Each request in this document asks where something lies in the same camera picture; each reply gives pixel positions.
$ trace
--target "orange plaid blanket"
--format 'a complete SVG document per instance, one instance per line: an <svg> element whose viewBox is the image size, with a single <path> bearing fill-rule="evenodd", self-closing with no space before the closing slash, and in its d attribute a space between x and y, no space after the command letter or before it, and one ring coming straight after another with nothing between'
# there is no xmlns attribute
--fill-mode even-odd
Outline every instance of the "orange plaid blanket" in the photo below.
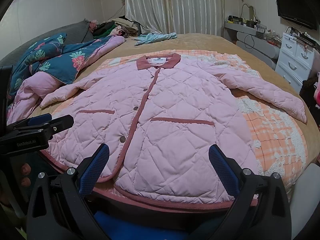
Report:
<svg viewBox="0 0 320 240"><path fill-rule="evenodd" d="M181 57L196 57L198 60L216 62L218 65L227 65L261 78L257 71L252 70L237 55L220 54L207 50L163 50L118 57L104 61L96 71L135 61L143 55L162 56L174 52L180 54ZM270 176L273 172L278 172L285 187L290 188L306 168L308 159L307 144L299 126L283 110L247 92L232 90L232 94L237 98L239 109L250 128L259 174ZM63 102L53 112L53 115L70 105L73 100L74 98L70 98Z"/></svg>

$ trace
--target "pocket trim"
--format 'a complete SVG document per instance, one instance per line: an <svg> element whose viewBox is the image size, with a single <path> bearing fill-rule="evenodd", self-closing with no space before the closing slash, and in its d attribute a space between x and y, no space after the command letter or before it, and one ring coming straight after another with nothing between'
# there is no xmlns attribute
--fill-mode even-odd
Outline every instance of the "pocket trim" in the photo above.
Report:
<svg viewBox="0 0 320 240"><path fill-rule="evenodd" d="M86 113L86 114L107 113L107 114L114 114L115 111L111 111L111 110L80 110L78 113Z"/></svg>
<svg viewBox="0 0 320 240"><path fill-rule="evenodd" d="M198 119L179 119L179 118L169 118L169 117L154 117L150 121L165 121L165 122L176 122L176 123L198 123L198 124L207 124L214 126L214 122L207 120L198 120Z"/></svg>

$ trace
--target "white curtain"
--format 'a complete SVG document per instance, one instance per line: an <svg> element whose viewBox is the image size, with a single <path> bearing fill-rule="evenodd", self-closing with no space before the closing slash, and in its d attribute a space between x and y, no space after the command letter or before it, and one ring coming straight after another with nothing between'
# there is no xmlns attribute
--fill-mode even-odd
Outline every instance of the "white curtain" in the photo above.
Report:
<svg viewBox="0 0 320 240"><path fill-rule="evenodd" d="M223 0L125 0L125 15L144 32L206 33L221 36Z"/></svg>

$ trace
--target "dark pillow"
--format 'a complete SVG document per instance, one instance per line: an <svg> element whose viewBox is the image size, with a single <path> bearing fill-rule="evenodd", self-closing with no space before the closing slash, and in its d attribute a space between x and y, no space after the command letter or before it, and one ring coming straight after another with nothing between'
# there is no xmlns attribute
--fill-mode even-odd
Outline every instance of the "dark pillow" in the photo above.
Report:
<svg viewBox="0 0 320 240"><path fill-rule="evenodd" d="M92 33L89 31L89 24L90 22L88 22L87 20L83 20L81 22L63 26L58 29L44 33L38 37L35 37L34 39L27 41L25 44L22 44L14 51L10 52L7 56L5 56L2 60L0 60L0 66L16 65L21 56L32 44L39 40L43 40L47 37L56 35L58 33L67 33L67 38L64 42L64 45L92 41L93 36Z"/></svg>

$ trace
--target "white dresser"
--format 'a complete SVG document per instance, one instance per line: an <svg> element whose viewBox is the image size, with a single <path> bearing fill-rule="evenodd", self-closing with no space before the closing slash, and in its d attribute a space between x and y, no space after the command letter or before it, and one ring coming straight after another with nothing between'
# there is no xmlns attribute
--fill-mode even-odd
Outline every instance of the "white dresser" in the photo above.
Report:
<svg viewBox="0 0 320 240"><path fill-rule="evenodd" d="M299 93L302 81L315 76L320 66L314 66L315 51L311 46L304 48L305 44L283 33L282 45L276 72L281 75Z"/></svg>

